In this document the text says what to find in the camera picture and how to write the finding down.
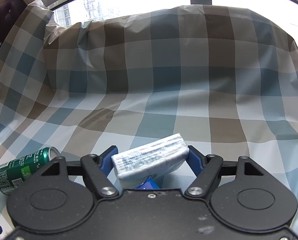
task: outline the purple tufted headboard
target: purple tufted headboard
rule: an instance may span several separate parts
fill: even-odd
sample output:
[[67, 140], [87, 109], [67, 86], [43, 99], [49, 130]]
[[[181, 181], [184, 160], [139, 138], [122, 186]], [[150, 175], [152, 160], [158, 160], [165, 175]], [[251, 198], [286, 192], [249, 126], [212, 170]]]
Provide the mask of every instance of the purple tufted headboard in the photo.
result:
[[22, 0], [6, 0], [0, 3], [0, 46], [26, 7]]

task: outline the can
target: can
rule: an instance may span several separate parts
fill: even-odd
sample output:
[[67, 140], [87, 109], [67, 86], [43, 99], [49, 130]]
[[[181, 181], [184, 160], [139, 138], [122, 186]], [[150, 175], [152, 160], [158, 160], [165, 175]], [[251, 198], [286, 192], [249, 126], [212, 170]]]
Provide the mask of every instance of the can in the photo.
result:
[[9, 195], [33, 173], [53, 158], [60, 156], [54, 147], [46, 147], [24, 157], [0, 165], [0, 191]]

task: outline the plaid cloth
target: plaid cloth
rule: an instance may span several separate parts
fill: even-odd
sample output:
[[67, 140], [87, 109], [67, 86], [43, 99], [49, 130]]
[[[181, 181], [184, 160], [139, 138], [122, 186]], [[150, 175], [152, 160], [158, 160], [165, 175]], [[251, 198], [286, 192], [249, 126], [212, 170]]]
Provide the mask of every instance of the plaid cloth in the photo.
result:
[[[277, 25], [190, 5], [65, 28], [39, 5], [0, 49], [0, 164], [47, 146], [78, 160], [179, 132], [203, 154], [250, 156], [298, 200], [298, 48]], [[194, 179], [185, 163], [158, 184]], [[0, 193], [4, 235], [5, 204]]]

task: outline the screw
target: screw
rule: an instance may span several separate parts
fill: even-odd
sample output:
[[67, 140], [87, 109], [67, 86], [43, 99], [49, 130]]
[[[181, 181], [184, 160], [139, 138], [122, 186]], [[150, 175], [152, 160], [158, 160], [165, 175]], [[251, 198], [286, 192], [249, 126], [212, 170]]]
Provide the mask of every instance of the screw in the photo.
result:
[[114, 187], [103, 187], [100, 192], [102, 195], [110, 196], [116, 193], [116, 189]]
[[156, 198], [156, 194], [148, 194], [148, 198]]
[[201, 189], [200, 187], [191, 187], [188, 188], [188, 193], [190, 195], [201, 195], [203, 193], [203, 189]]

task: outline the light green label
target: light green label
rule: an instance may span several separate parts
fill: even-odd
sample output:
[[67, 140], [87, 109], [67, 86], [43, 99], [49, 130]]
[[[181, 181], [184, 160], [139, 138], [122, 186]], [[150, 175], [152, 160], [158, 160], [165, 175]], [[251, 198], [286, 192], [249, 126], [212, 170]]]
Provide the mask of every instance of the light green label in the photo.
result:
[[22, 176], [24, 179], [28, 179], [31, 176], [30, 168], [29, 166], [25, 166], [21, 169], [22, 171]]

